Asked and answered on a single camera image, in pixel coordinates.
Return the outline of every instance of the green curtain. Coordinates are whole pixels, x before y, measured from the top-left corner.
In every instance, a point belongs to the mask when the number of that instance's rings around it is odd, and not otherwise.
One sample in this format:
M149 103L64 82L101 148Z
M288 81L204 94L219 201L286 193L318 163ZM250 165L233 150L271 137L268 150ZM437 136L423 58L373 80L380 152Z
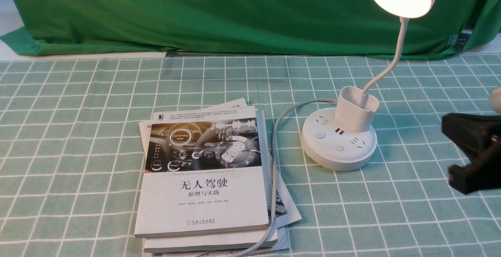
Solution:
M403 58L454 54L449 37L478 15L468 46L501 23L500 0L436 0L410 20ZM399 18L373 0L14 0L25 27L1 39L16 53L186 50L225 54L392 57Z

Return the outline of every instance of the lamp base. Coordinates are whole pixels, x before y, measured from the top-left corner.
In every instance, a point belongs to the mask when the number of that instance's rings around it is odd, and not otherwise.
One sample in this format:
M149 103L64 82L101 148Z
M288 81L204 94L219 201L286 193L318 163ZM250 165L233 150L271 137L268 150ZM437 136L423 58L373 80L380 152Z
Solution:
M306 118L301 146L308 157L327 169L347 172L362 168L376 151L376 131L372 126L365 132L343 130L335 111L320 109Z

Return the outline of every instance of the book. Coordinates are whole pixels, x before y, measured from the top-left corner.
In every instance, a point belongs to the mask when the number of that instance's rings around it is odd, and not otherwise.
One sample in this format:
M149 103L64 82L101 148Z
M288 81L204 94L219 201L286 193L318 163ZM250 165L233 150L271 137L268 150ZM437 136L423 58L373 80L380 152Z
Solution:
M215 107L209 107L207 110L210 109L217 109L218 107L229 107L229 106L234 106L236 103L234 102L227 102L225 104L221 104ZM247 104L245 101L243 103L238 104L239 106L246 106ZM258 123L258 129L261 130L261 134L265 133L265 114L263 111L256 111L256 123ZM144 143L147 143L149 140L149 134L148 130L145 129L146 126L143 126L140 129L141 132L141 138L143 141L143 147L144 147L144 152L147 152L147 144L145 145ZM267 139L263 138L262 139L262 145L263 146L268 146ZM272 158L270 155L270 152L267 152L268 154L268 160L263 160L262 165L263 165L263 171L264 171L264 177L265 177L265 182L268 182L265 184L265 189L267 193L267 203L268 203L268 213L270 215L270 203L271 203L271 162ZM299 211L297 210L296 205L294 204L294 201L292 200L290 193L288 192L287 187L285 186L285 183L283 182L283 179L281 178L280 173L277 173L277 193L276 193L276 225L279 228L278 229L278 241L277 243L283 243L283 236L280 235L281 230L283 226L289 225L291 223L294 223L298 220L301 219L301 215L299 214ZM231 249L236 249L236 248L247 248L252 246L252 244L256 243L259 241L259 239L265 234L265 230L258 231L261 232L261 235L252 235L252 234L247 234L247 232L236 232L230 239L230 241L226 241L224 238L224 235L222 234L207 234L207 235L196 235L196 236L191 236L190 238L186 237L181 239L182 243L186 248L190 248L192 250L191 255L189 257L195 257L197 255L200 255L200 252L195 252L194 248L201 249L200 245L205 244L205 245L210 245L212 247L207 247L206 249L210 248L217 248L217 246L223 245L222 248L231 248ZM156 253L163 253L164 257L168 257L169 255L177 255L179 252L184 252L186 248L182 248L183 246L180 246L179 243L176 242L177 238L176 237L166 237L166 238L152 238L152 239L145 239L143 242L143 250L145 252L156 252ZM267 248L268 246L271 246L272 243L265 243L262 245L260 250L270 250L270 248Z
M151 124L134 235L268 227L256 109L174 111Z
M256 112L256 126L258 130L265 130L265 116L262 111ZM266 141L261 142L263 148L266 147ZM261 158L261 166L263 173L270 173L270 157ZM267 197L271 198L271 184L267 183L265 191ZM270 217L270 207L268 209L268 217ZM286 210L278 211L282 215L287 213ZM144 241L144 251L149 253L171 253L171 252L195 252L201 250L234 250L238 248L249 248L259 242L265 235L267 229L264 230L245 230L242 232L223 232L218 234L199 234L176 237L158 237L148 238ZM263 243L262 247L274 246L278 241L277 225L274 225L272 234Z
M282 227L278 229L278 241L270 248L258 248L249 253L249 256L261 255L273 252L282 252L290 249L290 238L287 230ZM216 251L203 251L203 252L177 252L177 253L149 253L144 252L142 257L230 257L242 250L216 250Z

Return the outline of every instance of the checkered tablecloth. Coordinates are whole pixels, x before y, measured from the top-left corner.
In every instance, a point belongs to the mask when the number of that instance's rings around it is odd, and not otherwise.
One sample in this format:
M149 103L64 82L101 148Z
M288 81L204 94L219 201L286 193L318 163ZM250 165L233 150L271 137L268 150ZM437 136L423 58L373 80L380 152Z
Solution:
M238 98L274 118L290 105L364 86L386 59L175 57L0 63L0 255L140 257L133 236L154 111ZM288 227L302 257L498 257L501 191L462 195L447 168L468 163L440 130L449 112L491 114L501 57L402 61L370 91L379 146L361 170L326 170L301 150L311 104L279 127L279 170L303 219Z

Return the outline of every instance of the book cover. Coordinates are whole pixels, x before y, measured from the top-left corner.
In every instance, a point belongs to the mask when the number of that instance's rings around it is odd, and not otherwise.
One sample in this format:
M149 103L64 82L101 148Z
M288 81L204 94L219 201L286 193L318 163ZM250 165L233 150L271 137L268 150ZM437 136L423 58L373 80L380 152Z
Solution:
M136 237L268 227L255 107L175 111L153 123Z
M258 130L261 134L265 133L265 115L263 111L256 111L256 123L258 124ZM145 133L142 132L142 139L148 140ZM260 141L261 150L266 150L268 145L267 139L262 138ZM271 203L271 155L268 152L268 157L262 158L261 164L263 167L263 172L265 174L265 190L267 192L267 203L268 203L268 215L271 214L270 203ZM301 219L301 215L294 204L290 193L286 188L280 173L277 174L277 205L276 205L276 225L278 228L290 223L294 223ZM195 251L194 248L208 250L212 246L213 248L245 248L248 244L253 244L258 242L261 237L265 234L266 230L257 231L244 231L244 232L232 232L229 237L228 234L203 234L185 237L161 237L145 239L143 250L145 252L161 252L164 253L164 257L168 257L168 254L175 255L179 252L184 252L186 250ZM274 234L270 237L269 241L275 241ZM268 242L263 245L263 247L274 246L273 242Z

